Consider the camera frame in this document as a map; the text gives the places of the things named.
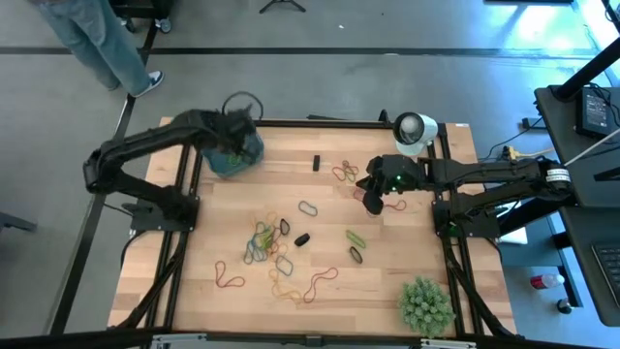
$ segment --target green rubber band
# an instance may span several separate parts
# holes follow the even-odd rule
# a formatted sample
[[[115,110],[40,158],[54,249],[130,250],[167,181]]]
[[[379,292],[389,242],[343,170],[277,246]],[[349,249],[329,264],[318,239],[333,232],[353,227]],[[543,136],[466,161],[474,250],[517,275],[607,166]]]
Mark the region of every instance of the green rubber band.
[[[363,238],[360,238],[356,233],[347,229],[347,238],[357,246],[361,248],[366,248],[366,241]]]

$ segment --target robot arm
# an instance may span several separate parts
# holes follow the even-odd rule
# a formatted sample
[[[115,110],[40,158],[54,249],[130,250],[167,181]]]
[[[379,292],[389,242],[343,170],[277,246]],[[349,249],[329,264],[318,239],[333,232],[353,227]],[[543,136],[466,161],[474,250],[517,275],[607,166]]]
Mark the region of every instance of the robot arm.
[[[449,201],[433,205],[438,232],[448,225],[468,225],[468,232],[484,234],[493,229],[496,218],[489,209],[497,205],[532,197],[547,201],[568,198],[573,188],[569,173],[560,164],[543,157],[515,162],[461,164],[447,159],[412,158],[384,155],[372,159],[366,168],[369,176],[358,181],[366,190],[363,203],[369,212],[381,213],[382,195],[390,192],[426,190],[444,192],[466,183],[504,183],[478,195],[458,193]],[[498,233],[490,233],[496,238]]]
[[[186,111],[169,125],[103,143],[83,164],[86,189],[94,194],[121,192],[155,204],[167,219],[188,221],[195,216],[194,200],[173,186],[162,188],[123,173],[123,164],[178,144],[190,144],[196,150],[217,147],[223,153],[234,153],[242,161],[254,163],[259,154],[248,151],[244,145],[246,138],[255,133],[256,127],[247,110],[227,114]]]

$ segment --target yellow cable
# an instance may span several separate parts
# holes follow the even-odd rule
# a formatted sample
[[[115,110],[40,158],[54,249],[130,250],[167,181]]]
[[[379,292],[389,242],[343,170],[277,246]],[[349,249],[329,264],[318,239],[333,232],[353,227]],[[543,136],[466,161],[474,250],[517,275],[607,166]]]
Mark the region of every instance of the yellow cable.
[[[535,153],[531,153],[531,154],[523,154],[518,152],[517,150],[514,149],[514,147],[512,147],[511,145],[508,147],[508,157],[510,160],[516,160],[517,158],[526,158],[526,157],[536,157],[539,155],[543,155],[546,154],[550,151],[555,150],[554,148],[549,148],[549,149],[545,149],[545,150],[541,150],[541,151],[537,151]]]
[[[546,153],[551,152],[553,150],[555,150],[555,148],[551,147],[549,149],[537,151],[537,152],[531,153],[531,154],[522,154],[522,153],[520,153],[518,151],[515,151],[514,153],[516,154],[516,157],[535,157],[535,156],[546,154]]]

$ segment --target concrete floor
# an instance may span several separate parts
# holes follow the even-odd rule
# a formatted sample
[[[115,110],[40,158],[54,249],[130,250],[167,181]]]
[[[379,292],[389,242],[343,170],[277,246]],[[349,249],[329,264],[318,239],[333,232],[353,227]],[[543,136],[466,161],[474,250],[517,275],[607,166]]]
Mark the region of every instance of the concrete floor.
[[[591,47],[580,14],[569,6],[300,0],[308,8],[305,15],[287,5],[258,15],[263,2],[179,0],[172,32],[158,34],[154,47]],[[142,26],[135,35],[137,46],[146,29]],[[0,2],[0,33],[0,47],[59,46],[23,0]],[[563,82],[584,63],[464,56],[151,55],[148,68],[164,70],[167,78],[137,101],[128,134],[156,126],[163,115],[219,108],[231,93],[249,90],[263,100],[265,117],[314,113],[374,120],[387,109],[392,116],[419,111],[441,122],[468,122],[478,153],[486,154],[518,132],[521,118],[537,116],[535,88]],[[39,223],[34,234],[8,229],[0,235],[0,337],[15,337],[46,331],[90,199],[81,162],[113,134],[125,94],[106,92],[70,55],[0,55],[0,81],[0,145],[9,150],[0,157],[0,210]],[[534,152],[550,147],[551,140],[546,133],[531,132],[511,144]],[[146,164],[147,159],[139,159],[126,170],[144,175]],[[108,197],[116,205],[125,200]],[[105,327],[128,226],[126,216],[104,210],[69,332]],[[578,272],[574,259],[573,264]],[[586,305],[566,316],[550,309],[564,297],[562,290],[539,293],[526,287],[527,277],[538,271],[505,270],[519,333],[539,340],[619,345],[614,337],[620,330],[598,321],[582,277],[577,280]]]

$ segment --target wooden tabletop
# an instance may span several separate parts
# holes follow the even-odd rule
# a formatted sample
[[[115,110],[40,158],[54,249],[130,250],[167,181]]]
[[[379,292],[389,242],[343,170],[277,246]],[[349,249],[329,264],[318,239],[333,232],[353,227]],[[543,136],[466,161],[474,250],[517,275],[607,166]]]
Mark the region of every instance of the wooden tabletop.
[[[469,125],[448,124],[447,128],[452,158],[475,162]],[[207,166],[201,170],[201,208],[189,238],[173,327],[195,332],[417,335],[401,321],[396,306],[403,282],[412,282],[416,276],[430,277],[448,292],[443,251],[432,223],[433,194],[384,196],[386,204],[406,201],[406,209],[386,208],[381,216],[372,217],[354,199],[355,186],[339,181],[332,173],[334,166],[348,160],[361,169],[361,178],[370,159],[398,153],[391,131],[262,127],[259,134],[264,142],[264,160],[259,165],[230,179],[218,178]],[[437,154],[442,154],[436,144]],[[317,154],[321,155],[321,167],[314,173],[312,163]],[[159,185],[173,183],[179,156],[179,146],[151,155],[146,180]],[[461,190],[477,193],[481,186],[467,185]],[[300,201],[315,206],[319,214],[312,217],[299,211]],[[291,232],[278,242],[288,246],[280,247],[280,253],[288,249],[286,257],[294,270],[291,276],[279,274],[279,290],[272,290],[274,283],[269,277],[273,262],[243,262],[247,241],[255,231],[253,222],[271,220],[274,214],[270,212],[276,212],[277,222],[285,218],[291,225]],[[347,229],[365,239],[366,248],[359,248],[361,265],[349,254]],[[293,241],[305,233],[310,240],[296,247]],[[124,320],[151,286],[161,241],[162,233],[147,233],[128,249],[110,325]],[[514,331],[497,251],[484,239],[468,241],[478,291],[504,326]],[[219,288],[217,261],[227,267],[222,284],[241,276],[245,285]],[[310,288],[313,274],[330,268],[338,270],[337,277],[316,283],[314,301],[300,300]],[[292,300],[272,293],[291,290],[299,294]],[[465,328],[472,332],[462,289],[460,295]],[[165,290],[158,324],[163,322],[167,296]],[[452,325],[445,336],[454,335]]]

